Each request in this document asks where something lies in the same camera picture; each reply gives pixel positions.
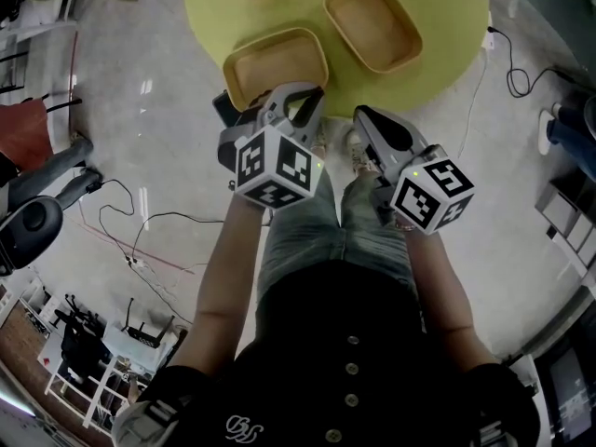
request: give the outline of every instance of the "white cube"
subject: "white cube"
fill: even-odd
[[[474,193],[474,184],[443,157],[406,168],[391,207],[430,235],[459,219]]]
[[[272,126],[237,143],[236,193],[279,210],[314,196],[324,162]]]

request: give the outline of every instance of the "red cloth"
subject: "red cloth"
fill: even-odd
[[[20,170],[39,169],[52,156],[42,100],[0,105],[0,152]]]

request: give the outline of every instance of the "rectangular paper bowl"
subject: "rectangular paper bowl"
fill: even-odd
[[[394,72],[422,53],[420,33],[398,0],[325,0],[325,10],[371,71]]]
[[[325,88],[329,67],[317,36],[292,28],[237,49],[225,60],[223,76],[232,103],[245,111],[284,83],[308,81]]]

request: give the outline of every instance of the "black sleeve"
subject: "black sleeve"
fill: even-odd
[[[208,396],[213,386],[214,381],[196,369],[172,366],[159,370],[139,397],[139,402],[162,400],[179,410],[182,404],[198,394]]]
[[[500,420],[520,447],[536,446],[540,435],[538,410],[532,393],[514,372],[500,364],[485,364],[466,373],[464,385],[478,414]]]

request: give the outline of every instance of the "white embroidered logo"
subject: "white embroidered logo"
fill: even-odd
[[[225,436],[228,440],[235,440],[237,443],[253,443],[257,439],[257,434],[264,431],[263,426],[250,426],[251,420],[248,417],[232,415],[225,423],[225,428],[230,436]]]

